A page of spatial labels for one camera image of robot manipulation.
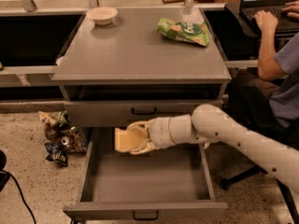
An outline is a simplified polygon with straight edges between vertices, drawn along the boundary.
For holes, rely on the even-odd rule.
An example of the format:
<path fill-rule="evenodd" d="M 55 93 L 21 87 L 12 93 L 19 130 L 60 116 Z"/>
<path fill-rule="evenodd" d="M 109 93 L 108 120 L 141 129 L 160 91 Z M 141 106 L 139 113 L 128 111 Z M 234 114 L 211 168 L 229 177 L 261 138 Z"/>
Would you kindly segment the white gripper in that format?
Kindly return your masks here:
<path fill-rule="evenodd" d="M 149 123 L 141 120 L 131 123 L 128 131 L 138 131 L 149 139 L 145 139 L 138 147 L 129 150 L 132 155 L 146 154 L 154 150 L 166 149 L 175 143 L 171 138 L 169 131 L 170 118 L 151 119 Z"/>

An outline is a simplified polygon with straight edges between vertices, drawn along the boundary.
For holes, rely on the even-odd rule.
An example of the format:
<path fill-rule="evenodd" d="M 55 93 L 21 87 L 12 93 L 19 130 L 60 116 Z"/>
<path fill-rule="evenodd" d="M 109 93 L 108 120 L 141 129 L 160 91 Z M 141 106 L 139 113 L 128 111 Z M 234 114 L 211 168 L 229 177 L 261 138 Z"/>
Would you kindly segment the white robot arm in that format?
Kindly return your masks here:
<path fill-rule="evenodd" d="M 137 121 L 127 129 L 144 134 L 140 146 L 131 150 L 133 154 L 183 143 L 223 142 L 236 148 L 292 191 L 299 192 L 299 151 L 247 129 L 214 105 L 199 105 L 190 115 Z"/>

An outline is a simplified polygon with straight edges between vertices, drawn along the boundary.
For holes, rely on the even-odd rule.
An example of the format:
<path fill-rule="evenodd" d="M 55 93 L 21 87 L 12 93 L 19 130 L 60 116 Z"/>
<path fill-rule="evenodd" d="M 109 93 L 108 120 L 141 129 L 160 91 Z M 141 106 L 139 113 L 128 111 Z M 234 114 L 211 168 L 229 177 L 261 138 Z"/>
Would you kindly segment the person's left forearm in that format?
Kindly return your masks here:
<path fill-rule="evenodd" d="M 261 44 L 258 56 L 258 75 L 265 81 L 285 77 L 286 73 L 275 61 L 275 30 L 262 29 Z"/>

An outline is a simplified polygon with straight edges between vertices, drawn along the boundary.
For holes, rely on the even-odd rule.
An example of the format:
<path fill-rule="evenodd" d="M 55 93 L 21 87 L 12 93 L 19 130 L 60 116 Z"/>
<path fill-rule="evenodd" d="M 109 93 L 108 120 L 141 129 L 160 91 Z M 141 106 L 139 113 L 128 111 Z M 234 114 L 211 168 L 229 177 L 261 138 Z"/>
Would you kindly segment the person's left hand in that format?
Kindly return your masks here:
<path fill-rule="evenodd" d="M 262 32 L 275 32 L 278 26 L 278 19 L 271 13 L 264 10 L 258 11 L 254 15 L 257 26 Z"/>

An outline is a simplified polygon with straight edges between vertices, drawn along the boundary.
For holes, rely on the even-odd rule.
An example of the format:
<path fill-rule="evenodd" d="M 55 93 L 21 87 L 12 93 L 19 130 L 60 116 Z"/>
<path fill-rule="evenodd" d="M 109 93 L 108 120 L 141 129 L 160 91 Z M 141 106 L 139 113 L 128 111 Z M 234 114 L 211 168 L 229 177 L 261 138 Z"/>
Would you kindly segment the person's right hand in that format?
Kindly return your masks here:
<path fill-rule="evenodd" d="M 299 0 L 286 3 L 282 12 L 292 19 L 299 20 Z"/>

